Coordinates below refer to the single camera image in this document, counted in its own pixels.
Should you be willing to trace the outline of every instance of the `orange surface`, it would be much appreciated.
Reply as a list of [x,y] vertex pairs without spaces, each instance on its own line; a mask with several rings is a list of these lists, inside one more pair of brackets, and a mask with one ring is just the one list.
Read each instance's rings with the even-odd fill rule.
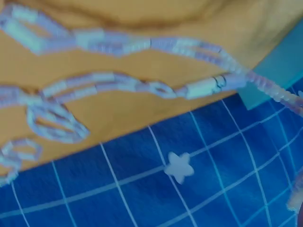
[[[254,67],[301,18],[302,0],[21,0],[69,28],[103,26],[142,35],[183,35],[222,45]],[[155,51],[114,58],[82,51],[37,57],[0,32],[1,83],[41,89],[59,79],[96,70],[116,70],[135,78],[161,80],[172,87],[221,71],[211,65]],[[0,110],[0,143],[30,137],[41,143],[39,163],[107,141],[148,124],[187,112],[232,94],[187,101],[152,94],[108,92],[67,104],[91,135],[80,144],[61,144],[34,135],[24,107]],[[0,174],[7,170],[0,168]]]

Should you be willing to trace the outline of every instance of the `white star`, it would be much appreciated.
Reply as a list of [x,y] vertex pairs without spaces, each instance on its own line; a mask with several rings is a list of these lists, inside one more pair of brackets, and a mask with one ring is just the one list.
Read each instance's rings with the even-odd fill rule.
[[184,153],[181,156],[176,155],[173,152],[169,153],[169,164],[165,168],[164,172],[167,175],[175,177],[179,184],[184,182],[186,176],[194,174],[194,169],[189,164],[189,153]]

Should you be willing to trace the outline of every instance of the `teal paper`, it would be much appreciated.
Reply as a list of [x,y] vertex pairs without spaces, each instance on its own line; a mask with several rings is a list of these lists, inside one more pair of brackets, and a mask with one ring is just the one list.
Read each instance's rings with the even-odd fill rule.
[[[276,82],[283,88],[289,88],[303,77],[303,20],[266,56],[254,71]],[[238,90],[247,109],[257,107],[270,99],[253,84]]]

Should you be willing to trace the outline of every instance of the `string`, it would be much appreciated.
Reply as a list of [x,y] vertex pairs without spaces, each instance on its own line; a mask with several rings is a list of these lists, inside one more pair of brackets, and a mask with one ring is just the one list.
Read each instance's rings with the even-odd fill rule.
[[[50,33],[51,37],[36,35],[20,21],[40,26]],[[88,137],[89,130],[65,108],[64,104],[100,92],[114,90],[149,92],[165,99],[178,97],[193,99],[244,87],[246,82],[249,81],[275,101],[281,102],[296,114],[303,116],[301,107],[303,99],[286,92],[273,81],[243,67],[222,47],[197,39],[174,36],[133,36],[120,32],[105,31],[101,28],[69,31],[45,14],[17,4],[9,4],[3,9],[0,14],[0,29],[37,55],[80,48],[88,52],[121,57],[134,52],[153,49],[205,61],[230,72],[215,78],[186,84],[179,89],[173,89],[158,81],[142,82],[126,74],[114,72],[96,72],[61,80],[35,95],[26,94],[18,87],[1,86],[0,108],[16,105],[26,106],[27,123],[31,130],[49,140],[77,143]],[[86,85],[91,86],[61,94],[67,89]],[[65,129],[38,123],[38,118],[43,118]],[[9,183],[18,175],[22,160],[37,160],[41,153],[41,147],[28,139],[17,140],[17,142],[13,140],[9,144],[19,144],[20,141],[24,145],[33,146],[36,153],[33,156],[26,156],[24,153],[15,152],[12,147],[5,150],[4,146],[0,153],[0,163],[12,170],[6,177],[0,179],[3,183]]]

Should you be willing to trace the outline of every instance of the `white grid line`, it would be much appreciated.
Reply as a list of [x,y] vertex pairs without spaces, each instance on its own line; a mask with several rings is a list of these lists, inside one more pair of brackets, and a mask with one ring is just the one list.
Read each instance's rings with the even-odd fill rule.
[[260,190],[261,190],[261,193],[262,193],[262,198],[263,198],[263,202],[264,202],[264,205],[266,206],[266,216],[267,216],[267,221],[268,221],[268,224],[269,224],[269,227],[272,227],[272,224],[271,224],[271,220],[270,220],[270,214],[269,214],[269,210],[268,210],[268,207],[267,207],[267,200],[266,200],[266,197],[265,197],[265,193],[264,193],[264,190],[263,190],[263,186],[262,186],[262,183],[261,183],[261,179],[260,179],[260,176],[259,176],[259,173],[257,171],[257,165],[256,165],[256,162],[255,162],[255,158],[250,150],[250,146],[248,145],[248,142],[246,141],[246,138],[245,136],[243,135],[243,132],[241,131],[241,129],[239,128],[237,122],[235,121],[233,115],[231,114],[230,110],[228,109],[227,105],[225,104],[224,100],[221,100],[224,107],[226,108],[228,114],[230,115],[230,117],[232,118],[233,122],[235,123],[238,131],[240,132],[243,140],[244,140],[244,143],[247,147],[247,150],[249,152],[249,155],[250,155],[250,158],[251,158],[251,161],[252,161],[252,164],[254,166],[254,169],[256,170],[256,177],[257,177],[257,181],[258,181],[258,184],[259,184],[259,187],[260,187]]
[[13,193],[14,193],[16,202],[17,202],[17,204],[18,204],[18,207],[19,207],[19,209],[20,209],[21,215],[22,215],[22,217],[23,217],[23,219],[24,219],[24,221],[25,221],[27,227],[30,227],[30,226],[29,226],[29,223],[28,223],[28,221],[27,221],[27,218],[25,217],[25,214],[24,214],[24,212],[23,212],[23,210],[22,210],[21,204],[20,204],[20,202],[19,202],[19,199],[18,199],[16,190],[15,190],[14,182],[11,183],[11,188],[12,188],[12,190],[13,190]]
[[[259,123],[264,123],[268,120],[270,120],[271,118],[275,117],[277,114],[279,114],[280,112],[282,112],[283,110],[285,109],[282,108],[278,111],[276,111],[275,113],[273,113],[272,115],[270,115],[269,117],[263,119],[262,121],[259,121],[259,122],[255,122],[253,123],[252,125],[250,126],[247,126],[246,128],[242,129],[242,131],[246,131],[256,125],[258,125]],[[212,144],[210,144],[208,147],[209,148],[213,148],[225,141],[228,141],[229,139],[239,135],[240,132],[235,132],[229,136],[226,136]],[[287,145],[290,145],[292,142],[294,141],[294,139],[292,139],[290,142],[287,143]],[[285,145],[279,149],[279,152],[282,151],[282,149],[285,148]],[[206,151],[205,148],[202,148],[202,149],[199,149],[197,151],[194,151],[190,154],[191,157],[194,157],[202,152]],[[277,157],[277,155],[274,155],[269,161],[267,161],[266,163],[264,163],[262,166],[259,167],[259,169],[262,167],[265,167],[266,165],[268,165],[269,163],[271,163],[275,158]],[[162,171],[164,169],[164,166],[159,166],[159,167],[156,167],[152,170],[149,170],[150,171],[150,174],[154,174],[154,173],[157,173],[159,171]],[[128,177],[126,179],[123,179],[123,180],[120,180],[119,181],[119,184],[120,185],[123,185],[123,184],[126,184],[126,183],[130,183],[132,181],[135,181],[135,180],[138,180],[140,179],[140,175],[142,175],[142,177],[146,177],[146,176],[149,176],[148,172],[149,171],[146,171],[146,172],[143,172],[143,173],[140,173],[140,174],[137,174],[137,175],[134,175],[134,176],[131,176],[131,177]],[[243,182],[244,180],[246,180],[248,177],[252,176],[254,174],[254,171],[247,174],[246,176],[244,176],[242,179],[238,180],[237,182],[227,186],[225,188],[226,191],[230,190],[231,188],[237,186],[238,184],[240,184],[241,182]],[[113,188],[116,188],[116,184],[115,183],[111,183],[111,184],[108,184],[108,185],[105,185],[105,186],[102,186],[102,187],[99,187],[99,188],[96,188],[96,189],[93,189],[93,190],[90,190],[90,191],[87,191],[87,192],[84,192],[84,193],[80,193],[80,194],[77,194],[77,195],[74,195],[74,196],[71,196],[71,197],[68,197],[66,198],[68,202],[71,202],[71,201],[77,201],[77,200],[81,200],[81,199],[84,199],[84,198],[87,198],[89,196],[92,196],[92,195],[96,195],[96,194],[99,194],[99,193],[102,193],[102,192],[105,192],[107,190],[111,190]],[[204,207],[204,205],[208,204],[209,202],[213,201],[214,199],[218,198],[219,196],[221,196],[223,194],[223,191],[220,191],[218,193],[216,193],[215,195],[211,196],[210,198],[208,198],[207,200],[205,200],[204,202],[200,203],[199,205],[197,205],[196,207],[192,208],[191,209],[191,212],[196,212],[197,210],[199,210],[200,208]],[[63,205],[64,204],[64,201],[63,200],[57,200],[57,201],[52,201],[52,202],[48,202],[48,203],[44,203],[44,204],[39,204],[39,205],[35,205],[35,206],[32,206],[32,207],[28,207],[28,208],[24,208],[23,209],[23,212],[26,214],[26,213],[31,213],[31,212],[35,212],[35,211],[38,211],[38,210],[44,210],[44,209],[48,209],[48,208],[51,208],[51,207],[55,207],[55,206],[59,206],[59,205]],[[4,212],[4,213],[1,213],[0,214],[0,219],[3,219],[3,218],[6,218],[6,217],[11,217],[11,216],[16,216],[16,215],[20,215],[21,212],[20,210],[13,210],[13,211],[8,211],[8,212]]]
[[61,184],[61,181],[60,181],[60,178],[59,178],[59,175],[58,175],[58,172],[57,172],[57,168],[55,166],[55,163],[52,161],[52,166],[53,166],[53,171],[55,172],[55,176],[56,176],[56,179],[57,179],[57,182],[58,182],[58,185],[59,185],[59,188],[60,188],[60,191],[61,191],[61,194],[62,194],[62,197],[63,197],[63,201],[65,203],[65,206],[66,206],[66,209],[67,209],[67,212],[71,218],[71,222],[72,222],[72,225],[74,227],[78,227],[76,222],[75,222],[75,219],[74,217],[72,216],[71,214],[71,209],[70,209],[70,206],[66,200],[66,197],[65,197],[65,193],[64,193],[64,190],[63,190],[63,187],[62,187],[62,184]]
[[286,219],[284,222],[282,222],[278,227],[283,227],[285,226],[291,219],[293,219],[293,217],[296,217],[296,215],[292,215],[290,216],[288,219]]
[[[287,187],[285,190],[283,190],[280,194],[278,194],[276,197],[274,197],[268,204],[267,207],[269,207],[270,204],[272,204],[274,201],[278,200],[282,195],[284,195],[288,190],[290,189],[290,187]],[[246,225],[248,225],[259,213],[261,213],[266,206],[260,208],[259,210],[257,210],[252,216],[250,216],[245,222],[243,222],[242,227],[245,227]]]
[[[259,168],[258,168],[258,171],[260,171],[261,169],[265,168],[266,166],[268,166],[271,162],[273,162],[275,160],[275,158],[278,157],[278,154],[275,154],[270,160],[268,160],[267,162],[265,162],[263,165],[261,165]],[[164,166],[160,166],[160,167],[157,167],[157,168],[154,168],[154,169],[158,169],[159,171],[163,170],[164,169]],[[227,186],[225,188],[225,191],[229,191],[230,189],[236,187],[237,185],[239,185],[240,183],[242,183],[243,181],[245,181],[246,179],[248,179],[250,176],[254,175],[256,171],[251,171],[250,173],[248,173],[247,175],[245,175],[244,177],[242,177],[241,179],[237,180],[236,182],[232,183],[231,185]],[[130,179],[132,177],[129,177],[129,178],[126,178],[124,180],[121,180],[125,183],[130,183],[132,181],[129,181],[128,179]],[[101,193],[101,192],[104,192],[104,191],[107,191],[107,190],[102,190],[104,188],[109,188],[108,186],[109,185],[106,185],[106,186],[103,186],[103,187],[100,187],[98,188],[98,190],[100,192],[98,193]],[[86,197],[89,197],[89,196],[92,196],[92,195],[95,195],[95,194],[98,194],[97,192],[94,193],[94,194],[90,194],[90,195],[87,195],[87,196],[81,196],[79,199],[84,199]],[[191,213],[194,213],[196,211],[198,211],[199,209],[201,209],[202,207],[204,207],[205,205],[209,204],[210,202],[212,202],[213,200],[215,200],[216,198],[218,198],[219,196],[223,195],[223,190],[217,192],[216,194],[212,195],[211,197],[209,197],[208,199],[206,199],[205,201],[203,201],[202,203],[196,205],[194,208],[191,209]],[[29,207],[29,208],[24,208],[23,211],[24,213],[30,213],[30,212],[34,212],[34,211],[38,211],[38,210],[44,210],[44,209],[47,209],[49,207],[54,207],[54,206],[59,206],[59,205],[62,205],[64,204],[64,201],[63,200],[59,200],[59,201],[53,201],[53,202],[50,202],[50,203],[45,203],[45,204],[40,204],[40,205],[36,205],[36,206],[33,206],[33,207]],[[6,217],[10,217],[10,216],[15,216],[15,215],[20,215],[20,211],[18,210],[15,210],[15,211],[10,211],[10,212],[6,212],[6,213],[2,213],[0,215],[0,219],[2,218],[6,218]]]
[[173,224],[175,224],[175,223],[177,223],[177,222],[179,222],[182,219],[187,218],[187,217],[188,217],[188,213],[184,212],[183,214],[181,214],[181,215],[179,215],[179,216],[177,216],[177,217],[175,217],[175,218],[173,218],[173,219],[171,219],[167,222],[164,222],[161,225],[158,225],[157,227],[168,227],[168,226],[171,226],[171,225],[173,225]]
[[107,154],[106,154],[106,151],[105,151],[105,149],[104,149],[104,147],[103,147],[103,144],[100,143],[100,146],[101,146],[102,152],[103,152],[103,154],[104,154],[104,157],[105,157],[105,159],[106,159],[106,161],[107,161],[107,164],[108,164],[108,167],[109,167],[109,169],[110,169],[110,172],[111,172],[112,175],[113,175],[114,181],[115,181],[115,183],[116,183],[116,187],[117,187],[117,189],[118,189],[118,191],[119,191],[119,194],[120,194],[120,196],[121,196],[121,199],[122,199],[122,201],[123,201],[123,203],[124,203],[124,205],[125,205],[125,208],[126,208],[126,210],[127,210],[127,213],[128,213],[128,215],[129,215],[129,217],[131,218],[131,220],[132,220],[134,226],[135,226],[135,227],[138,227],[138,225],[137,225],[137,223],[136,223],[136,220],[134,219],[133,214],[132,214],[131,210],[129,209],[129,206],[128,206],[128,204],[127,204],[127,201],[126,201],[126,199],[125,199],[125,197],[124,197],[124,195],[123,195],[123,192],[122,192],[121,187],[120,187],[120,185],[119,185],[119,181],[118,181],[118,179],[117,179],[117,177],[116,177],[116,174],[115,174],[115,172],[114,172],[114,170],[113,170],[112,164],[110,164],[110,161],[109,161],[108,156],[107,156]]
[[[153,138],[153,140],[154,140],[154,142],[155,142],[155,144],[156,144],[156,147],[157,147],[158,153],[159,153],[159,155],[160,155],[160,158],[161,158],[161,160],[162,160],[162,163],[164,164],[164,166],[166,166],[166,162],[165,162],[165,159],[164,159],[164,157],[163,157],[161,148],[160,148],[160,146],[159,146],[159,144],[158,144],[157,138],[155,137],[155,135],[154,135],[154,133],[153,133],[153,131],[152,131],[152,128],[151,128],[150,126],[148,126],[148,129],[150,130],[151,135],[152,135],[152,138]],[[186,204],[186,202],[185,202],[183,196],[181,195],[181,193],[180,193],[178,187],[176,186],[174,180],[172,179],[172,177],[171,177],[170,175],[168,175],[168,177],[169,177],[169,179],[170,179],[170,181],[171,181],[173,187],[175,188],[175,190],[176,190],[178,196],[180,197],[180,199],[181,199],[181,201],[182,201],[182,203],[183,203],[183,205],[184,205],[184,207],[185,207],[185,209],[186,209],[186,211],[187,211],[187,213],[188,213],[188,216],[189,216],[189,218],[191,219],[191,221],[192,221],[194,227],[198,227],[198,225],[197,225],[197,223],[196,223],[194,217],[192,216],[192,214],[191,214],[191,212],[190,212],[190,210],[189,210],[189,208],[188,208],[188,206],[187,206],[187,204]]]
[[[269,103],[270,103],[271,107],[273,108],[273,110],[276,110],[275,107],[274,107],[274,105],[273,105],[271,102],[269,102]],[[283,138],[284,138],[285,143],[286,143],[286,145],[284,145],[281,149],[284,149],[284,148],[287,147],[287,151],[288,151],[288,153],[289,153],[289,157],[290,157],[290,161],[291,161],[291,163],[292,163],[293,169],[294,169],[294,173],[296,173],[295,165],[294,165],[293,154],[292,154],[292,151],[291,151],[290,146],[289,146],[289,144],[288,144],[288,138],[287,138],[287,135],[286,135],[284,126],[283,126],[283,124],[282,124],[282,121],[281,121],[279,115],[277,115],[277,118],[278,118],[278,122],[279,122],[279,125],[280,125],[280,128],[281,128],[282,134],[283,134]]]
[[192,117],[192,119],[193,119],[193,121],[194,121],[194,124],[195,124],[195,126],[196,126],[197,131],[198,131],[198,134],[199,134],[199,136],[200,136],[200,138],[201,138],[201,140],[202,140],[202,142],[203,142],[203,144],[204,144],[204,146],[205,146],[205,148],[206,148],[206,150],[207,150],[207,153],[208,153],[208,155],[209,155],[209,157],[210,157],[210,159],[211,159],[211,162],[212,162],[212,164],[213,164],[213,166],[214,166],[214,170],[215,170],[216,175],[217,175],[217,177],[218,177],[220,187],[223,189],[223,192],[224,192],[223,194],[224,194],[226,203],[227,203],[229,209],[231,210],[231,213],[232,213],[233,217],[235,218],[235,221],[237,222],[237,225],[240,227],[240,226],[241,226],[241,223],[240,223],[240,221],[239,221],[239,219],[238,219],[238,217],[237,217],[237,215],[236,215],[236,213],[235,213],[235,211],[234,211],[234,209],[233,209],[233,207],[232,207],[232,205],[231,205],[231,202],[230,202],[230,200],[229,200],[227,194],[225,193],[225,188],[224,188],[223,180],[222,180],[221,175],[220,175],[220,173],[219,173],[219,169],[218,169],[218,167],[217,167],[217,164],[216,164],[216,162],[214,161],[214,158],[213,158],[211,152],[209,151],[209,148],[208,148],[208,146],[207,146],[207,144],[206,144],[206,142],[205,142],[205,139],[204,139],[204,137],[203,137],[203,135],[202,135],[202,133],[201,133],[200,127],[199,127],[199,125],[198,125],[198,123],[197,123],[197,121],[196,121],[196,118],[195,118],[194,114],[193,114],[191,111],[190,111],[190,115],[191,115],[191,117]]

